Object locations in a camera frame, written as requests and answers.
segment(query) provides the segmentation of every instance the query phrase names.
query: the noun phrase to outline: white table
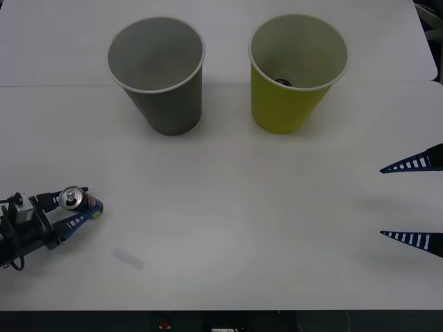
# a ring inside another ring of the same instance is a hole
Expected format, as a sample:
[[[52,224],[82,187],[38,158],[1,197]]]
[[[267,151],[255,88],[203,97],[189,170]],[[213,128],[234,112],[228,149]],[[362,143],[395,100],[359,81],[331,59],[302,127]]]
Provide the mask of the white table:
[[[159,15],[201,32],[205,82],[249,82],[251,33],[288,12],[319,16],[342,31],[352,77],[437,75],[412,0],[9,0],[0,11],[0,86],[113,84],[105,69],[111,38],[133,21]]]
[[[441,174],[379,173],[443,141],[442,92],[343,80],[274,136],[249,85],[205,84],[199,125],[165,137],[115,86],[0,88],[0,198],[105,203],[0,272],[0,310],[443,309],[442,259],[379,234],[443,232]]]

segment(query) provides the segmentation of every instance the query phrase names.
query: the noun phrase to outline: robotic arm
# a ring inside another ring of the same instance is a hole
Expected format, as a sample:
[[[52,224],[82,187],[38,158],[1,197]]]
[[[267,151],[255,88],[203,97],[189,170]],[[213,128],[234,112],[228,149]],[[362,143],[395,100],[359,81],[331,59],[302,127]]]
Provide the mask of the robotic arm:
[[[24,256],[46,246],[54,249],[65,242],[86,220],[97,218],[103,204],[90,194],[87,187],[68,187],[60,192],[26,196],[18,192],[1,206],[0,266],[24,269]],[[62,208],[78,212],[69,218],[50,223],[46,213]],[[14,260],[19,259],[18,266]]]

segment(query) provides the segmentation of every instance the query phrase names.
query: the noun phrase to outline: dark floor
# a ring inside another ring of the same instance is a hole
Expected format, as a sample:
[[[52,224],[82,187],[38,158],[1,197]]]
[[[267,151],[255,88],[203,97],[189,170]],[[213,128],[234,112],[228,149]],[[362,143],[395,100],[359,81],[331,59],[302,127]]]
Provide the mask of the dark floor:
[[[442,311],[350,311],[351,332],[441,332]],[[3,312],[1,332],[346,332],[345,311]]]

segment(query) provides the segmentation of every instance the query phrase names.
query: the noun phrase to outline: cable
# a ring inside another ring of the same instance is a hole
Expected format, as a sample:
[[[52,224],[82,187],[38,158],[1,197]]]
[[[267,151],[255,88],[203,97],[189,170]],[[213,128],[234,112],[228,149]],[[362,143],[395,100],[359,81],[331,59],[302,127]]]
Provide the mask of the cable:
[[[345,314],[346,314],[346,320],[347,320],[347,332],[351,332],[351,319],[349,317],[349,313],[347,313],[347,310],[345,310]],[[302,326],[300,325],[300,323],[297,321],[297,327],[300,330],[300,332],[305,332],[302,329]]]
[[[18,192],[14,195],[11,196],[9,199],[2,199],[0,200],[0,204],[5,204],[5,203],[21,203],[23,201],[21,194],[19,194]]]
[[[8,209],[6,209],[6,206],[2,205],[1,211],[3,212],[3,222],[9,228],[8,231],[11,236],[11,243],[14,246],[14,249],[18,252],[20,258],[20,266],[14,263],[14,261],[11,261],[9,265],[11,265],[17,271],[22,271],[25,268],[25,257],[23,256],[23,252],[21,251],[20,241],[18,240],[17,235],[15,234],[14,228],[12,228],[12,225],[9,222]]]

